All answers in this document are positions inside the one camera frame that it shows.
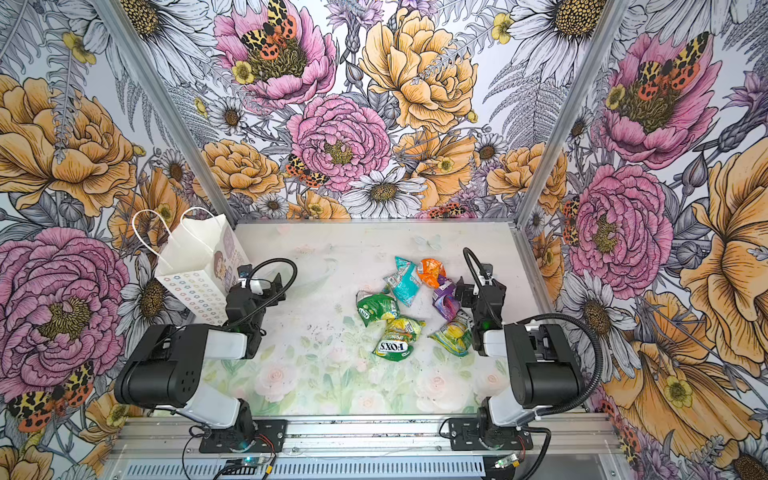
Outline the white paper bag with dots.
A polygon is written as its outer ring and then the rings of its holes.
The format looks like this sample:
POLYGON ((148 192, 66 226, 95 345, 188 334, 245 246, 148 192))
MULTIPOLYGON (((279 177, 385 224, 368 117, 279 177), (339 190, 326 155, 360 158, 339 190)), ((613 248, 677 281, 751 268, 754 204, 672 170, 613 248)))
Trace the white paper bag with dots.
POLYGON ((197 323, 221 326, 227 321, 226 296, 239 283, 238 268, 249 263, 227 217, 205 210, 205 219, 190 219, 186 213, 175 229, 170 229, 162 215, 141 210, 131 221, 148 213, 160 222, 167 241, 151 253, 159 260, 155 269, 158 280, 194 315, 197 323))

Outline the green yellow Fox's candy packet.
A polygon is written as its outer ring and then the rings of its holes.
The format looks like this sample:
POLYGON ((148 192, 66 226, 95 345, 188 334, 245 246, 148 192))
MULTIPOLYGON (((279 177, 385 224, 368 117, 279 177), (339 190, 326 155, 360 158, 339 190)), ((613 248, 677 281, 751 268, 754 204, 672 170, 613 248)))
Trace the green yellow Fox's candy packet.
POLYGON ((372 354, 392 362, 408 358, 425 326, 425 321, 406 316, 389 320, 372 354))

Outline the green round-logo snack packet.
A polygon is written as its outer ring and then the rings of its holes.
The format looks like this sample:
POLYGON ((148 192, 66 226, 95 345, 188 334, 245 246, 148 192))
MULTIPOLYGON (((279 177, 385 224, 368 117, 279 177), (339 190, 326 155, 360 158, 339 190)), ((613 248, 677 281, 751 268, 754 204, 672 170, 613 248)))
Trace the green round-logo snack packet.
POLYGON ((384 292, 358 291, 356 309, 365 326, 378 321, 393 320, 400 315, 396 299, 384 292))

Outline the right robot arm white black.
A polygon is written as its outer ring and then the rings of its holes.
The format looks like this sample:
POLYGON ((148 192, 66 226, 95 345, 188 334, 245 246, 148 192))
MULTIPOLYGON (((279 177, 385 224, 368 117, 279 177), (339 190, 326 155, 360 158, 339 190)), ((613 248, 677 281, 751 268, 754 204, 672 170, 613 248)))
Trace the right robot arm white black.
POLYGON ((501 361, 509 386, 485 397, 474 420, 451 418, 454 451, 518 450, 533 446, 528 425, 546 407, 558 407, 585 391, 584 379, 560 325, 543 317, 515 323, 494 320, 506 287, 496 280, 481 286, 459 281, 455 296, 471 311, 472 348, 501 361))

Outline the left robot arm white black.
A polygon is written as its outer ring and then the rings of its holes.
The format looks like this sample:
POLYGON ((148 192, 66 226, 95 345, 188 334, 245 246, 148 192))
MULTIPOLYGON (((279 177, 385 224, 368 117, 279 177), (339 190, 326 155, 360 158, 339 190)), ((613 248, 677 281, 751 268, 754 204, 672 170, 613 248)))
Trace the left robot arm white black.
POLYGON ((207 360, 253 359, 266 335, 266 310, 286 299, 297 276, 295 262, 268 259, 230 289, 223 325, 148 328, 117 377, 118 403, 192 421, 204 453, 276 452, 274 435, 253 420, 248 402, 210 386, 202 370, 207 360))

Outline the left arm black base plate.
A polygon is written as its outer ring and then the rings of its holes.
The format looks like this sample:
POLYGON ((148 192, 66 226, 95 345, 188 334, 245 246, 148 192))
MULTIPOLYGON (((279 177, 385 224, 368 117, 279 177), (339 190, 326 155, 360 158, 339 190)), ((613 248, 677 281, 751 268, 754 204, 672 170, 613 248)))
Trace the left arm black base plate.
POLYGON ((214 429, 199 446, 203 454, 280 453, 286 437, 287 420, 254 420, 251 427, 214 429))

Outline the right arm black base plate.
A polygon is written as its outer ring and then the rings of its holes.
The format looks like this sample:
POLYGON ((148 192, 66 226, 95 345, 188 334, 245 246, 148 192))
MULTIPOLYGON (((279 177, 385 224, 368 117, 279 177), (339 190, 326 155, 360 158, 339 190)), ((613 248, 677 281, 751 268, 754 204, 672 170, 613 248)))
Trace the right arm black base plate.
POLYGON ((453 451, 530 450, 532 437, 515 427, 498 427, 478 417, 450 417, 440 427, 453 451))

